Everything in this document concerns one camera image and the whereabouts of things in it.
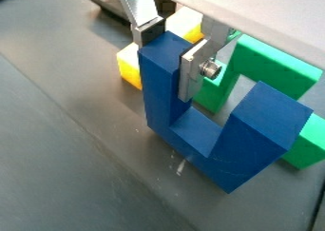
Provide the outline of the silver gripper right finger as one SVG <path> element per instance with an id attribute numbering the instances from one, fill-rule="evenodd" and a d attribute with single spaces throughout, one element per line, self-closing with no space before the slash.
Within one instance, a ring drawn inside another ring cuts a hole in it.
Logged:
<path id="1" fill-rule="evenodd" d="M 221 66 L 213 56 L 227 46 L 233 29 L 208 15 L 203 19 L 204 38 L 181 55 L 179 97 L 187 103 L 200 91 L 204 79 L 215 79 Z"/>

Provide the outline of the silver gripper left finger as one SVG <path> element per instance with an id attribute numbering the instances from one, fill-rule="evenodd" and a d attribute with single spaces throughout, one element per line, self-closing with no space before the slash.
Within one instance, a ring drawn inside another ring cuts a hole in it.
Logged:
<path id="1" fill-rule="evenodd" d="M 134 42 L 142 48 L 165 33 L 156 0 L 120 0 L 132 22 Z"/>

